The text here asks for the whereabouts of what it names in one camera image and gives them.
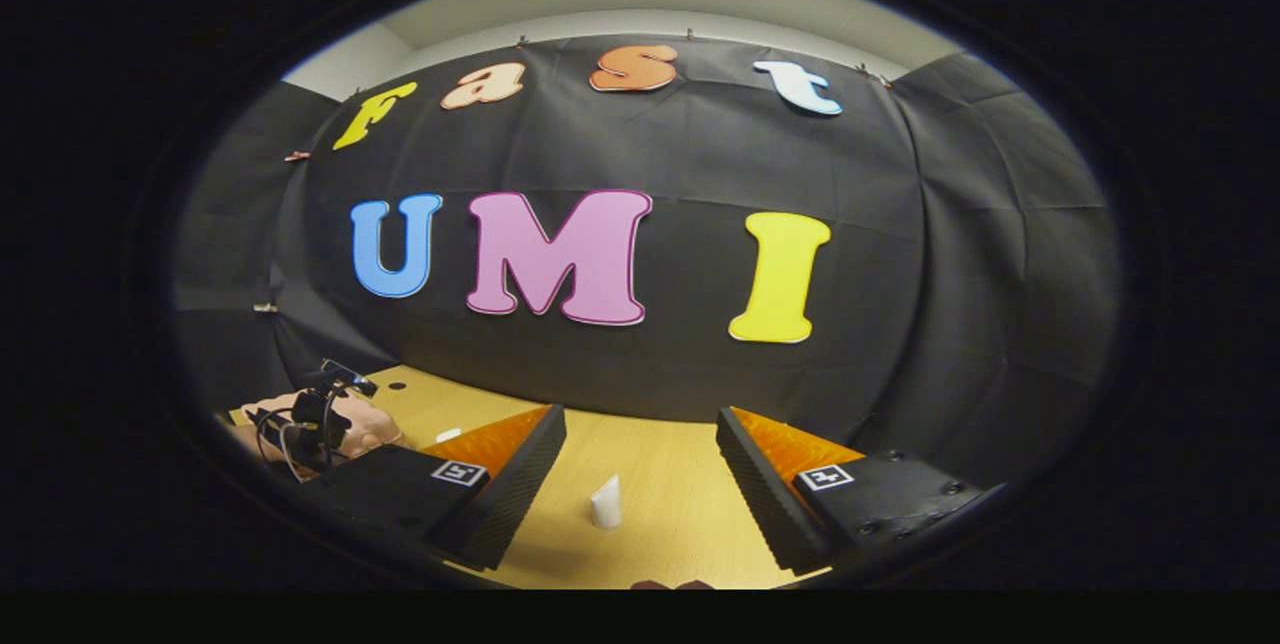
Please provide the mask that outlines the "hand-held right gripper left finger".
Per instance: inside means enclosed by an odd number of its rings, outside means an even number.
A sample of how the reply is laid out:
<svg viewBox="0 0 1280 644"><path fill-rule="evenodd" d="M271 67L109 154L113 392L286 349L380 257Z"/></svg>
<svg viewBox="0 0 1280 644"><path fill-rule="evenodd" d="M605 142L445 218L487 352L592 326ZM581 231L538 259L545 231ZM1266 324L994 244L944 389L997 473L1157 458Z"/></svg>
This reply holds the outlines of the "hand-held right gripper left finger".
<svg viewBox="0 0 1280 644"><path fill-rule="evenodd" d="M544 405L425 451L381 446L305 489L367 535L497 568L564 439L563 407Z"/></svg>

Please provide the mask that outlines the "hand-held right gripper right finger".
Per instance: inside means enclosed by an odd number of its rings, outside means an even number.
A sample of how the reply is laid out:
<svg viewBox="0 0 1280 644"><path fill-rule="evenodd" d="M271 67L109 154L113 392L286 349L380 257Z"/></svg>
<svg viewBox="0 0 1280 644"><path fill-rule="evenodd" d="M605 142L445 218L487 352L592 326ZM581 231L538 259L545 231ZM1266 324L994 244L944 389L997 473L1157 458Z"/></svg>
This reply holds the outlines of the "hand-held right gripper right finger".
<svg viewBox="0 0 1280 644"><path fill-rule="evenodd" d="M881 575L924 554L1002 492L901 451L860 453L737 407L716 440L776 563Z"/></svg>

